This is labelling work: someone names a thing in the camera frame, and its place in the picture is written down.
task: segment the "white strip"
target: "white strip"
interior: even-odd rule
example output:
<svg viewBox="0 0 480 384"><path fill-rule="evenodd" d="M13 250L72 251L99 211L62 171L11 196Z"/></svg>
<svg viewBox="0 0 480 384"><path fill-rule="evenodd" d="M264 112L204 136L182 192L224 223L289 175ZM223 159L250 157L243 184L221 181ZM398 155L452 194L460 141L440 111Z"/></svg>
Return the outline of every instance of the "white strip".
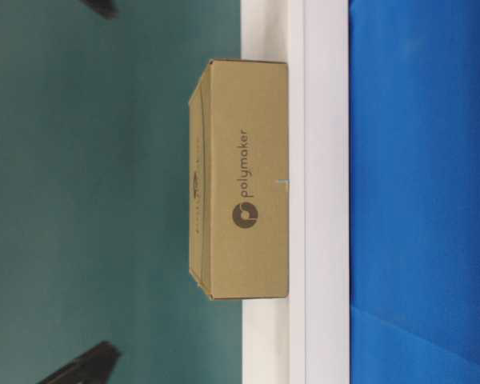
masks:
<svg viewBox="0 0 480 384"><path fill-rule="evenodd" d="M306 384L347 384L348 1L306 0L304 20Z"/></svg>
<svg viewBox="0 0 480 384"><path fill-rule="evenodd" d="M242 57L290 69L290 296L243 302L243 383L347 384L348 1L242 0Z"/></svg>

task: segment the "blue panel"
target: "blue panel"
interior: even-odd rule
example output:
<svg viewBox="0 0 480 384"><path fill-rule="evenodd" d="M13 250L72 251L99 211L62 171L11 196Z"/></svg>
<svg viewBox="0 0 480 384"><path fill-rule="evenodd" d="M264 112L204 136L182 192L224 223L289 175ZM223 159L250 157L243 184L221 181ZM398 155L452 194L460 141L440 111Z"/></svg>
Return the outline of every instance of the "blue panel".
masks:
<svg viewBox="0 0 480 384"><path fill-rule="evenodd" d="M353 383L480 383L480 1L350 33Z"/></svg>

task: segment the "black object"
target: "black object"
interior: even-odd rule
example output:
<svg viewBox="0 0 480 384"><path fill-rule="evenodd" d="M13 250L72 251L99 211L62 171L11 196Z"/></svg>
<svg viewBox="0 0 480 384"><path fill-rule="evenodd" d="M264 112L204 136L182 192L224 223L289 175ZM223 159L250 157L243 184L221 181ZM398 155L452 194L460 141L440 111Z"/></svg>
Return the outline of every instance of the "black object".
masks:
<svg viewBox="0 0 480 384"><path fill-rule="evenodd" d="M118 9L116 8L113 0L82 0L90 8L95 10L104 18L115 18L118 15Z"/></svg>
<svg viewBox="0 0 480 384"><path fill-rule="evenodd" d="M109 342L100 342L38 384L105 384L121 356Z"/></svg>

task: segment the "cardboard box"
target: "cardboard box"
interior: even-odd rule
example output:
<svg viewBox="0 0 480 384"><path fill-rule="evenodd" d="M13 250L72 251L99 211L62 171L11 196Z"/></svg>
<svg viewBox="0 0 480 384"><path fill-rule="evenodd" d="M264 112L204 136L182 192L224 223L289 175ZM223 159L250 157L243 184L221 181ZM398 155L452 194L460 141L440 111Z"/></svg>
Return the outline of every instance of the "cardboard box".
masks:
<svg viewBox="0 0 480 384"><path fill-rule="evenodd" d="M212 299L288 294L288 85L213 60L190 107L190 274Z"/></svg>

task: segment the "circular logo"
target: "circular logo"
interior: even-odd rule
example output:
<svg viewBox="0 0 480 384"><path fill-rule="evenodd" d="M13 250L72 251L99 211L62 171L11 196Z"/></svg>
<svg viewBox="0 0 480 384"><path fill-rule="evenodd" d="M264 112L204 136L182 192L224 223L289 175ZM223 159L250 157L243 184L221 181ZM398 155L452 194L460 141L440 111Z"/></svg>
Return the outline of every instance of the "circular logo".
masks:
<svg viewBox="0 0 480 384"><path fill-rule="evenodd" d="M233 221L240 228L251 228L258 220L258 210L250 202L241 202L233 209Z"/></svg>

